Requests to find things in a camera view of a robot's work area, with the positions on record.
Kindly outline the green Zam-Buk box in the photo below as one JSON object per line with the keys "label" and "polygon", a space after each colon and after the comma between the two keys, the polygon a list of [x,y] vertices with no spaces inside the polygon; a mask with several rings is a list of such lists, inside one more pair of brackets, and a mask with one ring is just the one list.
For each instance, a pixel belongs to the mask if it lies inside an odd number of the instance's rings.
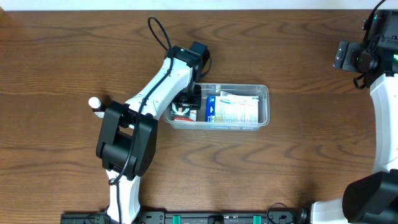
{"label": "green Zam-Buk box", "polygon": [[171,115],[171,117],[188,118],[190,116],[190,109],[189,108],[182,108],[182,107],[179,107],[176,103],[172,103],[171,104],[170,115]]}

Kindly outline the blue cooling patch box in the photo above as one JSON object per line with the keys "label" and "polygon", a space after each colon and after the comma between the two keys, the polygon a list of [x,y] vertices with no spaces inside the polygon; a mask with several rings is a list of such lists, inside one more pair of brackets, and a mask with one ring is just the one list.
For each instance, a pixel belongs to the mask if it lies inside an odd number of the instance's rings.
{"label": "blue cooling patch box", "polygon": [[256,124],[259,122],[259,102],[254,104],[227,104],[220,101],[220,96],[208,96],[205,121]]}

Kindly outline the dark brown medicine bottle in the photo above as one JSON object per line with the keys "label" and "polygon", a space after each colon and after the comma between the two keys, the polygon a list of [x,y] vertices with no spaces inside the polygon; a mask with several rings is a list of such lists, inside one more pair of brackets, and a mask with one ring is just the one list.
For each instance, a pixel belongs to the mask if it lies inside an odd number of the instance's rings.
{"label": "dark brown medicine bottle", "polygon": [[104,118],[104,112],[106,110],[106,105],[101,102],[101,100],[95,96],[91,97],[88,100],[88,104],[94,112],[95,115],[99,118]]}

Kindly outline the red Panadol ActiFast box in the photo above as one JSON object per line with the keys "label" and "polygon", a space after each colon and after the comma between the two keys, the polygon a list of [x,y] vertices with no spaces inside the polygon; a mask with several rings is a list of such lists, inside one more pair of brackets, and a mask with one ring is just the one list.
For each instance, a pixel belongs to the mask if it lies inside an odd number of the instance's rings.
{"label": "red Panadol ActiFast box", "polygon": [[190,116],[188,118],[183,117],[173,117],[174,120],[195,122],[197,120],[197,110],[190,110]]}

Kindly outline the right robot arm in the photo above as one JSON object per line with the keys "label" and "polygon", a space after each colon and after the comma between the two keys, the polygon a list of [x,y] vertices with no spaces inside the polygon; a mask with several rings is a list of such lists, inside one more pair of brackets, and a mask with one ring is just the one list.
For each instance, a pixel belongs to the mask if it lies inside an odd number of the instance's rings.
{"label": "right robot arm", "polygon": [[371,175],[350,183],[342,198],[313,202],[304,223],[397,223],[397,11],[374,8],[363,41],[340,42],[333,66],[356,72],[369,89],[376,121]]}

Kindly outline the white Panadol tube box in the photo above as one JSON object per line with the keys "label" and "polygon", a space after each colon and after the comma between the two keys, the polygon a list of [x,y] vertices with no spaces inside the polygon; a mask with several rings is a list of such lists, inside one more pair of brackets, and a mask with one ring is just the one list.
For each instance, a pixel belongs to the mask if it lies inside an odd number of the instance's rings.
{"label": "white Panadol tube box", "polygon": [[234,95],[225,91],[220,92],[220,101],[227,104],[254,104],[259,102],[258,96]]}

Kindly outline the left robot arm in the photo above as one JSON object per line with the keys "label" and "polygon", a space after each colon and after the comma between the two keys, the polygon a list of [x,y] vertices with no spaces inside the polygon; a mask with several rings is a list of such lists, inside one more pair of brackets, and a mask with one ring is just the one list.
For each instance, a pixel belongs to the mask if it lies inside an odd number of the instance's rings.
{"label": "left robot arm", "polygon": [[187,49],[175,45],[166,51],[157,75],[136,96],[125,103],[93,107],[95,114],[103,115],[96,156],[102,160],[111,192],[105,223],[136,219],[141,209],[139,184],[154,158],[159,118],[173,104],[201,108],[197,80],[209,59],[205,44],[194,42]]}

